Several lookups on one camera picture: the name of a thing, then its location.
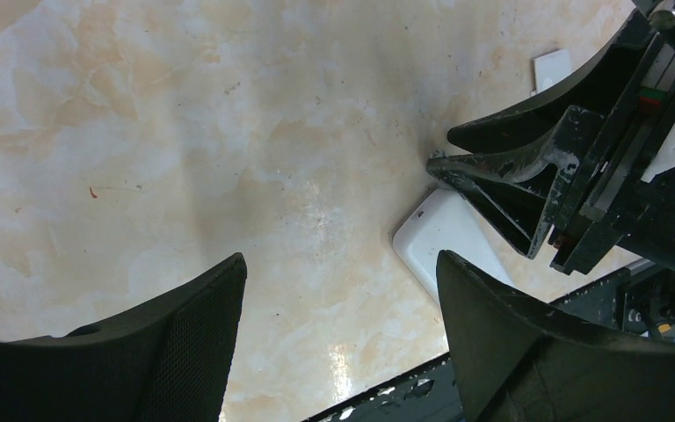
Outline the white battery cover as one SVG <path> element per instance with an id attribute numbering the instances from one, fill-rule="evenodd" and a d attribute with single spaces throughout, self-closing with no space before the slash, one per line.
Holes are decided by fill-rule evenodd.
<path id="1" fill-rule="evenodd" d="M 570 52 L 558 49 L 551 53 L 535 57 L 532 60 L 535 96 L 560 83 L 573 72 Z"/>

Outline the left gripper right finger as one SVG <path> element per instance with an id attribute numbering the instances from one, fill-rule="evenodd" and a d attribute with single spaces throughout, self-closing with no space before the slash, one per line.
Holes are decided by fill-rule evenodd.
<path id="1" fill-rule="evenodd" d="M 675 344 L 572 316 L 453 251 L 437 284 L 469 421 L 675 421 Z"/>

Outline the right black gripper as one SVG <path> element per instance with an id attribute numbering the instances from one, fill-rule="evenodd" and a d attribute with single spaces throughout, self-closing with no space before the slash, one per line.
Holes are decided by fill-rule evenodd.
<path id="1" fill-rule="evenodd" d="M 427 170 L 532 259 L 597 135 L 576 211 L 550 238 L 553 268 L 588 273 L 617 246 L 675 271 L 675 1 L 637 2 L 562 81 L 449 129 L 449 143 L 475 154 L 432 158 Z"/>

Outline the white remote control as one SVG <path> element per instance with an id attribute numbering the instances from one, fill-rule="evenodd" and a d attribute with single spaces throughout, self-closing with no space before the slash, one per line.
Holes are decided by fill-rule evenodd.
<path id="1" fill-rule="evenodd" d="M 437 258 L 449 250 L 508 286 L 514 283 L 475 219 L 475 210 L 457 192 L 434 190 L 410 213 L 392 239 L 394 252 L 437 303 Z"/>

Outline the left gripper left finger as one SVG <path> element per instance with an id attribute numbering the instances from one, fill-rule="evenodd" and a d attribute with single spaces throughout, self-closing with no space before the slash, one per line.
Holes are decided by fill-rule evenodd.
<path id="1" fill-rule="evenodd" d="M 235 253 L 62 337 L 0 342 L 0 421 L 215 421 L 247 266 Z"/>

